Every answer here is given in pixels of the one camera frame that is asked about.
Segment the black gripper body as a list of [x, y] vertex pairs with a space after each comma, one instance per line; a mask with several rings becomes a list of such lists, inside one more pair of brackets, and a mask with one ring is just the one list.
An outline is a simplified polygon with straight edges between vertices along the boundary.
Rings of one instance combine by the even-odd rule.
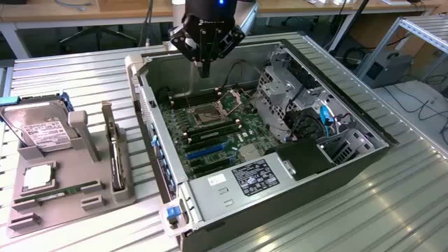
[[185, 1], [185, 13], [181, 19], [185, 33], [199, 47], [211, 45], [216, 30], [221, 35], [235, 26], [236, 1], [192, 0]]

